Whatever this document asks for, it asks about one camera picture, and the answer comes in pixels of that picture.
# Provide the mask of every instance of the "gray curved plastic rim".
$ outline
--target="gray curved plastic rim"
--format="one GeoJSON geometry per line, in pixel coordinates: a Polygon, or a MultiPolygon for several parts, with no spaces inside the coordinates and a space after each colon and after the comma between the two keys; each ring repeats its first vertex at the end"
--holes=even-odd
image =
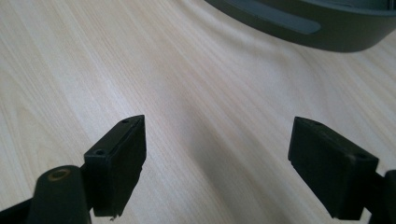
{"type": "Polygon", "coordinates": [[[257,30],[315,49],[368,49],[396,28],[396,0],[206,2],[257,30]]]}

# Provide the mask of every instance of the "black plastic jaw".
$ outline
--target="black plastic jaw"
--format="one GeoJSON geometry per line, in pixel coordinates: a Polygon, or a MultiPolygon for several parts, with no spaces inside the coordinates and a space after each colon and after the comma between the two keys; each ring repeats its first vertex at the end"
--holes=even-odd
{"type": "Polygon", "coordinates": [[[396,171],[375,172],[379,159],[329,127],[295,118],[289,160],[332,217],[396,223],[396,171]]]}

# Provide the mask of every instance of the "light wood grain surface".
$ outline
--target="light wood grain surface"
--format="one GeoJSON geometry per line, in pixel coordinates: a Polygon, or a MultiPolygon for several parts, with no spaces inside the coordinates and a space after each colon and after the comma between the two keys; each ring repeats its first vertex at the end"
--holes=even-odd
{"type": "Polygon", "coordinates": [[[396,33],[358,53],[310,49],[203,0],[0,0],[0,209],[144,114],[148,158],[114,223],[359,223],[331,219],[290,165],[292,122],[325,123],[381,175],[396,169],[395,57],[396,33]]]}

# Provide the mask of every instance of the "screw hole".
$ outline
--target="screw hole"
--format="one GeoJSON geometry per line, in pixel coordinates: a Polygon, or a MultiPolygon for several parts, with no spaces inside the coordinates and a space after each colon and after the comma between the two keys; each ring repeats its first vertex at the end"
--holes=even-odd
{"type": "Polygon", "coordinates": [[[65,177],[67,177],[69,174],[70,174],[69,169],[56,170],[49,174],[49,181],[53,182],[53,181],[61,180],[65,177]]]}
{"type": "Polygon", "coordinates": [[[97,149],[97,150],[95,150],[95,152],[94,152],[96,155],[98,155],[98,156],[102,156],[102,155],[104,155],[105,154],[105,151],[104,150],[102,150],[102,149],[97,149]]]}
{"type": "Polygon", "coordinates": [[[364,154],[361,154],[361,153],[355,154],[355,157],[356,157],[356,158],[359,158],[359,159],[362,159],[362,160],[367,159],[367,156],[364,155],[364,154]]]}

